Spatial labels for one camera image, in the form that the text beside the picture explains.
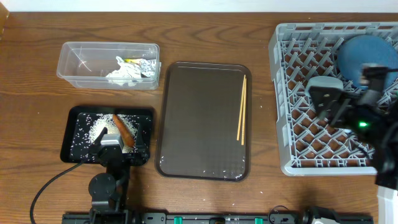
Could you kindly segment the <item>blue plate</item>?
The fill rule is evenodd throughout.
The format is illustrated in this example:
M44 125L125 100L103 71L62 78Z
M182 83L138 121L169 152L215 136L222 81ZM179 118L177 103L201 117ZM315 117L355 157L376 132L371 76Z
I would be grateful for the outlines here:
M345 79L351 80L356 88L365 90L360 76L366 65L397 68L397 51L380 37L359 35L345 42L337 54L337 67Z

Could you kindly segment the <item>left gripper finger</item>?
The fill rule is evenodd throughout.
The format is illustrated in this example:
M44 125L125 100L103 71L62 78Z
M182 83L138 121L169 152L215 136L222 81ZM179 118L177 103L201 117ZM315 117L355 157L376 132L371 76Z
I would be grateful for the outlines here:
M149 147L146 127L143 124L140 124L137 129L135 148L135 160L147 162L149 159Z
M101 140L104 137L105 134L108 133L108 129L107 128L103 128L100 132L100 134L98 135L98 137L94 140L93 144L91 145L92 147L101 147Z

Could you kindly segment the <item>green snack wrapper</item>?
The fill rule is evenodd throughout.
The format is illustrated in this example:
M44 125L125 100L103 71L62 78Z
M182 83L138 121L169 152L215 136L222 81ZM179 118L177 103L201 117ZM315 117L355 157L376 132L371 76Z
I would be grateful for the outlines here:
M141 75L143 77L150 78L155 75L155 68L157 64L157 61L155 59L147 60L144 58L125 58L124 61L127 63L138 65L141 70Z

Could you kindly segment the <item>light blue bowl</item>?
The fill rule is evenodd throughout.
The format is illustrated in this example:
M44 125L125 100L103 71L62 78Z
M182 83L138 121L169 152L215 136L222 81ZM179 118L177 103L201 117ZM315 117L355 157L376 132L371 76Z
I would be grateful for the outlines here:
M309 79L304 91L307 96L310 96L309 90L312 86L337 88L339 90L343 90L343 82L340 79L334 77L317 76Z

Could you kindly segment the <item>wooden chopstick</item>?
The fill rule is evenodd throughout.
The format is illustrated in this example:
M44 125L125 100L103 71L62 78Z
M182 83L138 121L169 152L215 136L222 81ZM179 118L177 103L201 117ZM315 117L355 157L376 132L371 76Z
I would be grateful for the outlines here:
M242 110L242 132L241 145L244 145L245 125L246 125L246 99L247 99L247 78L244 79L244 93L243 93L243 110Z
M242 122L242 114L243 114L243 101L244 101L244 91L246 88L246 74L243 76L243 84L242 84L242 89L241 89L241 101L240 101L240 107L239 107L239 119L238 119L238 130L237 130L237 135L236 135L236 140L239 140L239 135L241 132L241 122Z

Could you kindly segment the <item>white rice pile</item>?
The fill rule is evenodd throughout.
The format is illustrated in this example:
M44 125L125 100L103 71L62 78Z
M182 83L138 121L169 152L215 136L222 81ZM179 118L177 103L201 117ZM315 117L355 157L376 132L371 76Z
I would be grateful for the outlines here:
M136 140L137 129L140 124L146 127L148 146L152 131L152 115L119 114L118 117L126 125ZM63 162L79 163L88 155L88 148L93 144L103 128L108 134L117 134L113 116L109 113L78 112L68 117L67 128L63 139L60 158Z

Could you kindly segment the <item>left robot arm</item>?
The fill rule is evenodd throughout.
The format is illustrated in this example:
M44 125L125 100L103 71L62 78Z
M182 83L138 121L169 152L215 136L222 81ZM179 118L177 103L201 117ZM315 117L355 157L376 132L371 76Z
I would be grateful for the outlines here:
M95 175L89 183L91 195L90 223L142 223L142 215L125 207L131 167L144 165L149 159L142 124L136 133L137 152L123 153L120 134L109 134L106 128L89 147L92 155L106 171Z

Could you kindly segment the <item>orange carrot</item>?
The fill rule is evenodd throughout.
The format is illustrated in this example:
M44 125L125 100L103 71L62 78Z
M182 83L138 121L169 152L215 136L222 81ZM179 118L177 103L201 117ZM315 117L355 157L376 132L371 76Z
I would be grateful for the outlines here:
M131 135L125 124L120 120L120 118L116 114L113 115L113 121L119 130L119 133L122 137L124 144L128 147L134 147L135 141L133 136Z

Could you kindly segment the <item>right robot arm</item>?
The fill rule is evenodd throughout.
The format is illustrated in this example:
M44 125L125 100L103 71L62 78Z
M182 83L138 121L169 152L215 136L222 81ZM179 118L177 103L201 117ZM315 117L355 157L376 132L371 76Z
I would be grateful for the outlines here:
M350 129L359 141L374 148L379 223L397 223L397 104L388 113L377 109L381 92L360 95L338 88L309 88L316 114L333 128Z

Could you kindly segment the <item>white tissue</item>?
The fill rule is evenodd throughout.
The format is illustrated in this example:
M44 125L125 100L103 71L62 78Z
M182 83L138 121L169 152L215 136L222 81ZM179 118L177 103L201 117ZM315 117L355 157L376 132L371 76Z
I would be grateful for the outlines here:
M134 82L141 77L141 68L135 63L129 63L117 56L116 61L120 68L106 75L112 84L134 86Z

